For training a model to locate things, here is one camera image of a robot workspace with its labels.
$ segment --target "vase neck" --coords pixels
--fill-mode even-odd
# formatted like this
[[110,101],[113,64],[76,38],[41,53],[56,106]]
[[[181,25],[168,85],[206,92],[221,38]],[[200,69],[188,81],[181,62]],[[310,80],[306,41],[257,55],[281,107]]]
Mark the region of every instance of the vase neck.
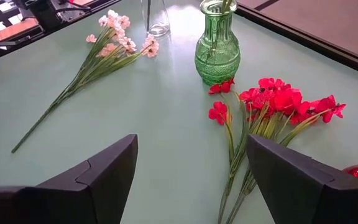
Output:
[[205,15],[204,37],[210,41],[225,41],[232,34],[231,31],[232,14],[224,16]]

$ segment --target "green glass vase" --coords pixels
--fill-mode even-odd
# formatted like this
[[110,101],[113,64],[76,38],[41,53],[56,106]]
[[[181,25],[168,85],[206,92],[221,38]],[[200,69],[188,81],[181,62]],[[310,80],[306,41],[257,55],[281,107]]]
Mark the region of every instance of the green glass vase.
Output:
[[237,3],[233,0],[229,10],[221,13],[222,1],[204,0],[200,5],[205,14],[205,30],[197,42],[195,64],[207,85],[234,78],[241,59],[239,41],[231,30]]

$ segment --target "glass vase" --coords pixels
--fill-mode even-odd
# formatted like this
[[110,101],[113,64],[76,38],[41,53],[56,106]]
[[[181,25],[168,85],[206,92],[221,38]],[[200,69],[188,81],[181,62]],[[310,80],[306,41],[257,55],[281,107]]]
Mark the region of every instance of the glass vase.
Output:
[[232,15],[237,2],[221,13],[223,0],[204,0],[200,9],[205,14],[204,34],[197,42],[195,64],[207,85],[234,78],[240,64],[240,47],[231,30]]
[[146,31],[155,37],[167,34],[170,23],[164,0],[140,0]]

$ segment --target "light green table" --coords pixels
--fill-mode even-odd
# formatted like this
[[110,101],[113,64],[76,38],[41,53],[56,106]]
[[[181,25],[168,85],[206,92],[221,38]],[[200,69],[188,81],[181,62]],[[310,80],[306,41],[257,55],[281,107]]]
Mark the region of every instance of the light green table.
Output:
[[[98,33],[107,9],[0,58],[0,185],[37,185],[137,133],[137,170],[122,223],[216,223],[228,160],[224,129],[208,119],[219,97],[208,96],[193,62],[204,18],[198,1],[166,2],[172,32],[160,40],[159,55],[65,102],[13,155],[74,77],[89,49],[85,37]],[[127,34],[140,46],[140,3],[123,0],[112,8],[130,17]],[[338,169],[358,164],[358,72],[243,17],[234,16],[232,28],[242,54],[235,89],[276,77],[300,88],[307,100],[334,94],[347,103],[345,118],[315,126],[290,147]],[[273,223],[258,189],[235,223]]]

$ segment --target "glass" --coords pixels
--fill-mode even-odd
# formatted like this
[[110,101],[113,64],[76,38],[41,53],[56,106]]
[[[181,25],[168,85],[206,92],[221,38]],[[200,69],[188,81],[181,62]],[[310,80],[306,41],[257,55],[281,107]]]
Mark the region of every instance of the glass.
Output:
[[205,14],[204,34],[197,42],[195,64],[207,85],[234,78],[240,64],[240,47],[231,30],[235,0],[230,10],[221,13],[222,0],[204,0],[200,9]]
[[168,33],[170,23],[164,0],[140,0],[146,31],[156,37]]

